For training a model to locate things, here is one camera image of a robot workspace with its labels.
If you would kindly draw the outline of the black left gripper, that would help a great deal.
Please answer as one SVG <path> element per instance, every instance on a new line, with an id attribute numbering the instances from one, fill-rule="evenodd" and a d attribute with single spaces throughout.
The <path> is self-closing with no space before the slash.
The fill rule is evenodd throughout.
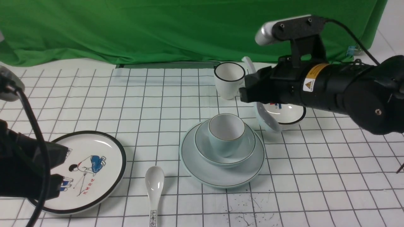
<path id="1" fill-rule="evenodd" d="M 0 195 L 1 197 L 26 197 L 37 200 L 42 192 L 43 160 L 38 142 L 8 129 L 6 121 L 0 123 Z M 63 145 L 45 142 L 49 152 L 50 168 L 65 162 L 69 149 Z M 50 176 L 46 200 L 59 197 L 64 177 Z"/>

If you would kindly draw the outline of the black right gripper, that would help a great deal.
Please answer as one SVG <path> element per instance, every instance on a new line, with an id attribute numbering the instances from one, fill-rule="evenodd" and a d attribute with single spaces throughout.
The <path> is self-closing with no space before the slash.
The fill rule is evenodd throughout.
<path id="1" fill-rule="evenodd" d="M 294 66 L 291 55 L 281 56 L 276 66 L 264 67 L 245 76 L 245 85 L 239 89 L 241 101 L 307 106 L 302 92 L 303 74 L 307 71 L 307 60 Z"/>

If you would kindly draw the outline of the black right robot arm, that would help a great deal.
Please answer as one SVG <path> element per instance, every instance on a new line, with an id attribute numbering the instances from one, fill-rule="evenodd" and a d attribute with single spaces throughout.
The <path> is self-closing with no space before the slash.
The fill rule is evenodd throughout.
<path id="1" fill-rule="evenodd" d="M 330 64 L 282 57 L 275 67 L 245 77 L 242 102 L 293 104 L 348 115 L 374 135 L 403 133 L 403 56 L 372 66 L 361 61 Z"/>

